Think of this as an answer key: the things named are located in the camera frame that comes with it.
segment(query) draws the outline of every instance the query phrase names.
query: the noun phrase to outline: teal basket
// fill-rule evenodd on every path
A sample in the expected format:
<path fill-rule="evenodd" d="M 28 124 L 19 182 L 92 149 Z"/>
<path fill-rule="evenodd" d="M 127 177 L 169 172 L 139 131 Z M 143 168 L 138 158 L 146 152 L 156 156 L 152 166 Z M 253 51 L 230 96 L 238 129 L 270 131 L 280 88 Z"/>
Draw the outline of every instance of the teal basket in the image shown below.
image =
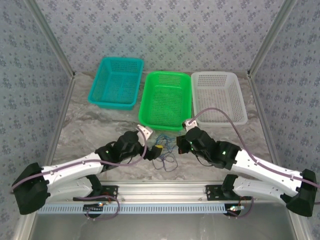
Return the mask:
<path fill-rule="evenodd" d="M 132 110 L 137 101 L 143 68 L 142 59 L 103 58 L 88 101 L 104 109 Z"/>
<path fill-rule="evenodd" d="M 146 76 L 139 121 L 152 129 L 180 131 L 191 118 L 192 87 L 189 75 L 154 71 Z"/>

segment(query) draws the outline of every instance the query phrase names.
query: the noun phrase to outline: gray marble tabletop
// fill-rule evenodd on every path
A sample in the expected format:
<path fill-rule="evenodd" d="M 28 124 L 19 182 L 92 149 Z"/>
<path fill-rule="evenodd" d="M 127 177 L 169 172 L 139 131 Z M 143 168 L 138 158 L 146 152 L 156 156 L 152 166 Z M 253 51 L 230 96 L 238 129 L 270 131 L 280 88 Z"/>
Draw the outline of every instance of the gray marble tabletop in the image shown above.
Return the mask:
<path fill-rule="evenodd" d="M 137 102 L 133 110 L 122 111 L 103 109 L 90 104 L 88 95 L 94 76 L 90 73 L 77 73 L 52 164 L 65 163 L 83 157 L 109 142 L 116 141 L 124 132 L 135 130 L 137 124 L 139 124 L 138 113 L 145 77 L 146 74 L 143 74 Z M 271 161 L 248 80 L 243 76 L 238 76 L 238 79 L 248 115 L 248 122 L 244 125 L 239 125 L 237 128 L 253 154 Z M 229 141 L 241 146 L 238 136 L 231 126 L 202 129 L 207 131 L 216 141 Z M 156 137 L 161 133 L 165 133 L 170 137 L 175 137 L 179 134 L 178 132 L 155 130 L 148 144 L 152 146 Z M 143 160 L 134 166 L 116 167 L 99 174 L 98 177 L 101 180 L 222 181 L 226 174 L 231 173 L 225 169 L 202 166 L 191 153 L 179 155 L 177 148 L 173 153 L 178 167 L 172 172 L 166 172 L 164 169 L 156 170 L 151 161 Z M 154 164 L 157 168 L 162 166 L 162 163 L 158 161 L 154 161 Z M 174 165 L 167 162 L 166 167 L 170 170 Z"/>

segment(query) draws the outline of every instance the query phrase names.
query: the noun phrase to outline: plastic basket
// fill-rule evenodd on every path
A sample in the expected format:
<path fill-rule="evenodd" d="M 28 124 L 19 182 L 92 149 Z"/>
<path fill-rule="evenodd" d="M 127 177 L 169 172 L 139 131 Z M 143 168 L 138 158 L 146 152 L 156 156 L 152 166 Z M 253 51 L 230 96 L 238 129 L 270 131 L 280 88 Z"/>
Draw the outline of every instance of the plastic basket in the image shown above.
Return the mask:
<path fill-rule="evenodd" d="M 139 121 L 152 129 L 180 131 L 191 117 L 192 87 L 189 75 L 154 71 L 148 74 L 142 95 Z"/>
<path fill-rule="evenodd" d="M 248 121 L 238 77 L 232 72 L 202 71 L 191 75 L 194 115 L 206 108 L 224 111 L 235 125 Z M 223 114 L 209 110 L 197 118 L 202 127 L 231 126 Z"/>
<path fill-rule="evenodd" d="M 141 59 L 103 58 L 88 101 L 100 108 L 132 110 L 137 101 L 143 68 Z"/>

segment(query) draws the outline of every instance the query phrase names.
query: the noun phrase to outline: purple cable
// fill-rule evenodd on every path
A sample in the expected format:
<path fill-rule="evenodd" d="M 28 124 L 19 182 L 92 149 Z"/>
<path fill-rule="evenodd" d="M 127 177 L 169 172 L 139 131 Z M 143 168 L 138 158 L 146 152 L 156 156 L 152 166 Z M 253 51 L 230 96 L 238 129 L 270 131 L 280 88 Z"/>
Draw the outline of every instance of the purple cable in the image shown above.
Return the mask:
<path fill-rule="evenodd" d="M 77 166 L 77 165 L 82 165 L 84 163 L 97 163 L 98 162 L 98 163 L 107 164 L 107 165 L 111 165 L 111 166 L 117 166 L 117 167 L 127 167 L 127 166 L 132 166 L 132 165 L 137 164 L 142 159 L 144 159 L 144 156 L 146 155 L 146 152 L 147 152 L 147 139 L 146 139 L 146 136 L 144 135 L 144 133 L 142 132 L 142 130 L 139 127 L 137 127 L 137 129 L 142 134 L 143 141 L 144 141 L 143 153 L 142 153 L 141 157 L 137 161 L 134 161 L 134 162 L 131 162 L 131 163 L 114 163 L 114 162 L 110 162 L 110 161 L 102 161 L 101 159 L 90 159 L 90 160 L 84 160 L 84 161 L 80 161 L 80 162 L 71 163 L 71 164 L 68 164 L 68 165 L 65 165 L 65 166 L 57 167 L 57 168 L 52 169 L 50 171 L 45 171 L 45 172 L 37 173 L 37 174 L 32 175 L 32 176 L 28 176 L 28 177 L 18 181 L 16 184 L 14 184 L 10 189 L 10 193 L 12 193 L 14 191 L 14 189 L 16 189 L 18 186 L 20 186 L 21 184 L 25 183 L 26 181 L 29 181 L 31 179 L 35 179 L 35 178 L 38 178 L 38 177 L 42 177 L 44 175 L 48 175 L 48 174 L 51 174 L 51 173 L 56 173 L 58 171 L 61 171 L 61 170 L 64 170 L 64 169 L 68 169 L 68 168 L 71 168 L 71 167 L 74 167 L 74 166 Z"/>
<path fill-rule="evenodd" d="M 303 179 L 303 178 L 300 178 L 300 177 L 297 177 L 297 176 L 291 176 L 290 174 L 286 174 L 286 173 L 283 173 L 283 172 L 280 172 L 280 171 L 277 171 L 277 170 L 274 170 L 268 166 L 265 166 L 263 165 L 262 163 L 258 162 L 256 160 L 256 158 L 254 157 L 254 155 L 250 152 L 250 150 L 247 148 L 247 145 L 245 143 L 245 141 L 243 140 L 243 138 L 241 137 L 240 135 L 240 132 L 238 131 L 238 129 L 236 128 L 235 124 L 232 122 L 232 120 L 230 119 L 230 117 L 224 112 L 222 111 L 221 109 L 219 108 L 216 108 L 216 107 L 208 107 L 202 111 L 200 111 L 197 115 L 194 116 L 194 118 L 192 118 L 190 121 L 189 121 L 189 124 L 191 124 L 194 120 L 196 120 L 201 114 L 203 114 L 204 112 L 206 111 L 209 111 L 209 110 L 216 110 L 220 113 L 222 113 L 226 119 L 229 121 L 229 123 L 232 125 L 233 129 L 235 130 L 236 134 L 238 135 L 239 139 L 240 139 L 240 142 L 242 143 L 242 146 L 243 148 L 247 151 L 248 155 L 250 156 L 250 158 L 257 164 L 259 165 L 260 167 L 266 169 L 266 170 L 269 170 L 270 172 L 274 173 L 274 174 L 278 174 L 278 175 L 281 175 L 283 177 L 287 177 L 287 178 L 292 178 L 294 180 L 298 180 L 298 181 L 301 181 L 301 182 L 304 182 L 306 184 L 309 184 L 309 185 L 312 185 L 318 189 L 320 189 L 320 185 L 319 184 L 316 184 L 312 181 L 309 181 L 309 180 L 306 180 L 306 179 Z"/>
<path fill-rule="evenodd" d="M 101 198 L 109 198 L 109 199 L 112 199 L 112 200 L 115 200 L 118 207 L 116 209 L 116 212 L 114 214 L 112 214 L 111 216 L 107 216 L 107 217 L 99 217 L 99 218 L 92 218 L 92 217 L 89 217 L 89 212 L 91 209 L 93 209 L 94 207 L 90 207 L 87 211 L 86 211 L 86 217 L 88 219 L 91 219 L 93 221 L 101 221 L 101 220 L 110 220 L 110 219 L 113 219 L 115 218 L 119 212 L 120 212 L 120 202 L 118 201 L 118 199 L 116 199 L 115 197 L 113 196 L 110 196 L 110 195 L 100 195 L 100 196 L 90 196 L 90 197 L 76 197 L 76 199 L 78 200 L 95 200 L 95 199 L 101 199 Z"/>
<path fill-rule="evenodd" d="M 254 201 L 254 198 L 251 197 L 251 205 L 250 205 L 250 208 L 249 208 L 249 210 L 248 210 L 245 214 L 243 214 L 242 216 L 238 216 L 237 214 L 235 214 L 235 213 L 232 212 L 232 211 L 227 211 L 227 212 L 228 212 L 229 214 L 235 216 L 235 217 L 238 218 L 238 219 L 242 219 L 242 218 L 248 216 L 249 213 L 251 213 L 252 209 L 254 208 L 254 202 L 255 202 L 255 201 Z"/>

